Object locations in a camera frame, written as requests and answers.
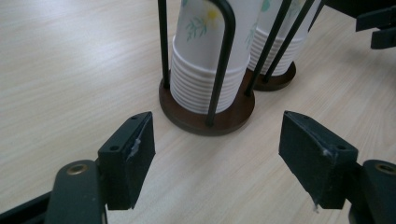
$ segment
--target yellow flower design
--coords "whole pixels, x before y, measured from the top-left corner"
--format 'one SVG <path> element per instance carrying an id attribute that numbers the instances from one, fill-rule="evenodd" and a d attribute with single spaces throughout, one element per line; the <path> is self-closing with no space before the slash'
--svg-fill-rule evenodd
<path id="1" fill-rule="evenodd" d="M 186 27 L 187 41 L 206 35 L 208 28 L 217 29 L 218 23 L 221 22 L 221 12 L 216 6 L 206 1 L 203 1 L 203 4 L 202 16 L 194 16 Z"/>
<path id="2" fill-rule="evenodd" d="M 204 2 L 204 7 L 205 24 L 217 28 L 217 24 L 222 18 L 221 12 L 212 3 Z"/>

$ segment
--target black plastic part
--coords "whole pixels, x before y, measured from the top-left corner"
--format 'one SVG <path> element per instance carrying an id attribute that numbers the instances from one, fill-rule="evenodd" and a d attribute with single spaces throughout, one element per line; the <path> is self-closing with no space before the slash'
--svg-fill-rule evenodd
<path id="1" fill-rule="evenodd" d="M 375 224 L 370 212 L 363 213 L 354 204 L 350 206 L 348 219 L 350 224 Z"/>
<path id="2" fill-rule="evenodd" d="M 396 47 L 396 27 L 373 32 L 372 49 L 388 49 Z"/>
<path id="3" fill-rule="evenodd" d="M 385 27 L 396 22 L 396 6 L 361 14 L 356 19 L 356 31 Z"/>
<path id="4" fill-rule="evenodd" d="M 45 223 L 106 223 L 99 178 L 94 161 L 63 167 L 56 175 Z"/>
<path id="5" fill-rule="evenodd" d="M 134 208 L 155 155 L 151 112 L 127 119 L 98 155 L 107 208 Z"/>
<path id="6" fill-rule="evenodd" d="M 326 5 L 350 17 L 395 5 L 394 0 L 326 0 Z"/>
<path id="7" fill-rule="evenodd" d="M 396 165 L 366 161 L 361 185 L 376 224 L 396 223 Z"/>
<path id="8" fill-rule="evenodd" d="M 47 207 L 50 202 L 50 192 L 43 194 L 27 203 L 23 203 L 0 215 L 0 223 L 17 224 L 44 223 Z"/>
<path id="9" fill-rule="evenodd" d="M 286 111 L 279 155 L 315 204 L 341 209 L 344 176 L 355 167 L 358 150 L 308 116 Z"/>

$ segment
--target light wood grain surface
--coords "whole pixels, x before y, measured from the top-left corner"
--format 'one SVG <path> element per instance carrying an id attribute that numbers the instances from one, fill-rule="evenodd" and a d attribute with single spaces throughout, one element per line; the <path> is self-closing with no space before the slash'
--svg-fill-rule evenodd
<path id="1" fill-rule="evenodd" d="M 168 0 L 169 36 L 179 0 Z M 0 212 L 48 192 L 57 171 L 95 160 L 134 114 L 152 111 L 157 155 L 134 210 L 109 223 L 348 223 L 319 209 L 278 156 L 284 110 L 306 114 L 369 159 L 396 162 L 396 49 L 325 7 L 284 90 L 255 92 L 247 124 L 221 137 L 163 114 L 157 2 L 0 1 Z"/>

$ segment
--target stack of paper cups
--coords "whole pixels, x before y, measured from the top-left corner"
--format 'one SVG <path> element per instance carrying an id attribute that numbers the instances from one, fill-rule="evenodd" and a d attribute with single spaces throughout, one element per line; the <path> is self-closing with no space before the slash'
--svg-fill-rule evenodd
<path id="1" fill-rule="evenodd" d="M 262 0 L 229 0 L 236 20 L 235 37 L 217 113 L 235 98 L 250 60 L 250 47 Z M 171 94 L 193 113 L 208 112 L 224 34 L 224 19 L 206 0 L 183 0 L 173 41 Z"/>
<path id="2" fill-rule="evenodd" d="M 261 74 L 266 74 L 268 68 L 270 67 L 272 61 L 274 60 L 277 52 L 280 49 L 283 41 L 286 38 L 291 26 L 294 24 L 298 14 L 300 13 L 301 8 L 303 7 L 305 0 L 292 0 L 289 11 L 286 14 L 285 20 L 283 20 L 282 26 L 279 29 L 279 32 L 276 36 L 276 40 L 274 41 L 274 45 L 271 47 L 271 50 L 268 54 L 268 57 L 264 63 L 264 67 L 262 68 Z M 314 16 L 318 10 L 320 0 L 316 0 L 313 6 L 309 9 L 308 14 L 304 18 L 303 23 L 298 29 L 296 35 L 291 40 L 288 48 L 286 49 L 283 57 L 279 61 L 273 76 L 280 76 L 285 74 L 306 40 L 308 36 L 309 25 L 311 24 Z M 256 68 L 256 64 L 262 55 L 262 49 L 267 41 L 268 35 L 271 32 L 271 28 L 274 25 L 276 15 L 280 10 L 280 5 L 282 1 L 280 0 L 265 0 L 262 5 L 262 11 L 259 15 L 257 31 L 254 35 L 253 44 L 251 47 L 251 58 L 250 63 L 248 65 L 248 69 L 254 71 Z"/>

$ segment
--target black metal wire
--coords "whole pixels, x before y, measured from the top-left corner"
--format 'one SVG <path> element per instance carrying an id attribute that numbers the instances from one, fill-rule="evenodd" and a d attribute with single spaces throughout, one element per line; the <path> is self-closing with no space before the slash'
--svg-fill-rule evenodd
<path id="1" fill-rule="evenodd" d="M 312 20 L 311 24 L 309 25 L 308 32 L 311 30 L 312 26 L 314 25 L 315 21 L 318 18 L 318 15 L 320 14 L 320 11 L 323 9 L 324 5 L 326 5 L 327 0 L 321 0 L 318 6 L 317 13 L 315 13 L 314 19 Z"/>
<path id="2" fill-rule="evenodd" d="M 282 25 L 283 20 L 285 20 L 286 14 L 288 13 L 289 7 L 291 5 L 291 0 L 284 0 L 282 5 L 280 6 L 280 10 L 276 15 L 274 25 L 271 28 L 271 32 L 268 35 L 268 39 L 265 42 L 264 48 L 262 49 L 262 54 L 260 55 L 259 60 L 257 61 L 256 67 L 253 71 L 253 76 L 247 85 L 247 89 L 245 91 L 246 96 L 250 96 L 253 93 L 253 88 L 256 85 L 257 78 L 264 67 L 265 61 L 267 60 L 268 54 L 271 51 L 271 47 L 273 46 L 277 33 L 279 32 L 280 26 Z"/>
<path id="3" fill-rule="evenodd" d="M 303 8 L 301 9 L 300 13 L 297 16 L 294 24 L 291 26 L 290 31 L 286 35 L 285 40 L 283 41 L 282 45 L 280 46 L 279 51 L 277 52 L 273 62 L 271 63 L 270 67 L 268 68 L 267 73 L 263 78 L 263 82 L 267 83 L 274 73 L 277 64 L 279 63 L 280 59 L 282 58 L 283 54 L 285 53 L 286 49 L 288 48 L 291 40 L 294 38 L 295 34 L 297 33 L 298 29 L 300 28 L 301 23 L 303 23 L 306 14 L 308 13 L 309 9 L 314 4 L 315 0 L 306 0 Z"/>
<path id="4" fill-rule="evenodd" d="M 219 103 L 221 87 L 227 70 L 228 61 L 230 59 L 231 49 L 233 47 L 233 38 L 235 36 L 235 15 L 233 9 L 226 0 L 208 0 L 213 3 L 221 12 L 224 19 L 224 36 L 221 44 L 218 69 L 216 71 L 215 83 L 213 85 L 212 96 L 206 117 L 206 126 L 213 126 L 216 109 Z"/>
<path id="5" fill-rule="evenodd" d="M 160 21 L 161 57 L 163 60 L 163 87 L 169 89 L 169 60 L 168 60 L 168 28 L 166 17 L 166 0 L 158 0 L 158 15 Z"/>

